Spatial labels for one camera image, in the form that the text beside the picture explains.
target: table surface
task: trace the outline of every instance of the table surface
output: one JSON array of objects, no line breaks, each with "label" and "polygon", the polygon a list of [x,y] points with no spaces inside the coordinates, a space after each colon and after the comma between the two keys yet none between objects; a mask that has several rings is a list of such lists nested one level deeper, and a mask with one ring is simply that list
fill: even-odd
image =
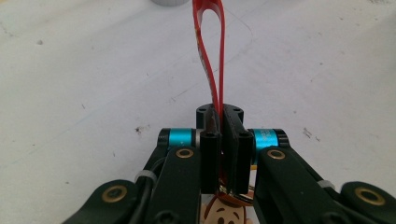
[{"label": "table surface", "polygon": [[[396,1],[224,0],[224,102],[396,195]],[[219,20],[203,34],[217,71]],[[0,0],[0,222],[60,223],[210,103],[191,1]]]}]

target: gold grommet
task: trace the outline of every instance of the gold grommet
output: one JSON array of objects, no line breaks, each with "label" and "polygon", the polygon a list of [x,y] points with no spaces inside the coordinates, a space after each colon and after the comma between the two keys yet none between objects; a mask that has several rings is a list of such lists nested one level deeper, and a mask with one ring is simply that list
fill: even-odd
[{"label": "gold grommet", "polygon": [[176,152],[176,155],[181,159],[187,159],[194,155],[194,152],[189,148],[182,148]]},{"label": "gold grommet", "polygon": [[128,190],[123,185],[112,186],[102,194],[102,200],[106,203],[116,203],[123,199]]},{"label": "gold grommet", "polygon": [[286,158],[285,153],[276,149],[268,150],[267,155],[274,160],[283,160]]},{"label": "gold grommet", "polygon": [[[372,205],[381,206],[381,205],[384,205],[386,202],[384,197],[382,197],[379,193],[377,193],[371,189],[364,188],[364,187],[356,188],[355,194],[356,194],[356,196],[358,196],[358,198],[360,198],[364,202],[372,204]],[[365,194],[370,194],[374,198],[373,199],[369,198]]]}]

